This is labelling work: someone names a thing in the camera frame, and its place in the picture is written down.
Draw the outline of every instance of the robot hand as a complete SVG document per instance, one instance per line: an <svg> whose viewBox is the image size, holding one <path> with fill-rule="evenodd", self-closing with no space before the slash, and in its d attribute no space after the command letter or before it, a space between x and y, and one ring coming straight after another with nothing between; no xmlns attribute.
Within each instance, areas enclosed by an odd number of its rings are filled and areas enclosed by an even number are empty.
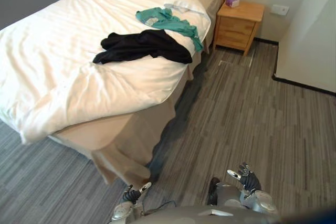
<svg viewBox="0 0 336 224"><path fill-rule="evenodd" d="M243 162L243 165L239 166L238 174L232 170L227 172L239 180L239 182L244 186L244 190L249 191L250 194L254 193L257 190L261 190L261 184L257 176L249 169L248 164Z"/></svg>

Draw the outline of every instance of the beige bed skirt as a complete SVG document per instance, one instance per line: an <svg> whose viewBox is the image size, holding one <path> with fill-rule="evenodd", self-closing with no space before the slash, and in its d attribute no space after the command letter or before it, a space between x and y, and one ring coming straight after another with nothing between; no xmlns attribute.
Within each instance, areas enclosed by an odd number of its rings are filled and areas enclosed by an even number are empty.
<svg viewBox="0 0 336 224"><path fill-rule="evenodd" d="M165 102L138 112L70 126L50 138L93 160L107 184L120 177L125 183L140 188L150 177L145 165L152 159L163 129L175 117L174 106L200 62L201 53L196 53Z"/></svg>

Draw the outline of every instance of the floor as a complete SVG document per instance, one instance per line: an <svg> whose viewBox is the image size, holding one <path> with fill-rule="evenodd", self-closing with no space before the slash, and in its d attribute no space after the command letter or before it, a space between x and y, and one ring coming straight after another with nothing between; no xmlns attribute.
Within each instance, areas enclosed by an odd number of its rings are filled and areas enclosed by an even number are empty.
<svg viewBox="0 0 336 224"><path fill-rule="evenodd" d="M149 164L143 202L204 204L209 180L246 161L282 215L335 206L336 98L273 81L277 46L203 56ZM53 141L31 146L0 122L0 223L106 223L125 184Z"/></svg>

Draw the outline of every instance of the black clothing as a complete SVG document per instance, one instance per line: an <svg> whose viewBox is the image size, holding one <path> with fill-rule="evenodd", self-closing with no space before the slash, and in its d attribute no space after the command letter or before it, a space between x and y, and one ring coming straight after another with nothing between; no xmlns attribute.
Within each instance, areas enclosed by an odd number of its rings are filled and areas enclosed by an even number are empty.
<svg viewBox="0 0 336 224"><path fill-rule="evenodd" d="M164 30L145 30L139 34L119 35L111 33L101 41L107 50L96 55L93 63L136 60L146 55L162 56L168 60L191 63L189 51L176 42Z"/></svg>

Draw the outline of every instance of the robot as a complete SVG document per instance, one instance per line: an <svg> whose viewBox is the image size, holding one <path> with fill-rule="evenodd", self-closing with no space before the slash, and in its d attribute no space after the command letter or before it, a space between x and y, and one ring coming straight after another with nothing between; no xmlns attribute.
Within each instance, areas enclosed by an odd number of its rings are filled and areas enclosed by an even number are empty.
<svg viewBox="0 0 336 224"><path fill-rule="evenodd" d="M130 185L123 193L123 202L115 207L109 224L280 223L278 210L271 196L262 191L257 176L246 163L239 168L238 172L227 172L243 185L243 189L212 178L206 206L164 210L159 207L144 213L142 205L136 203L151 183L145 184L140 190L131 190Z"/></svg>

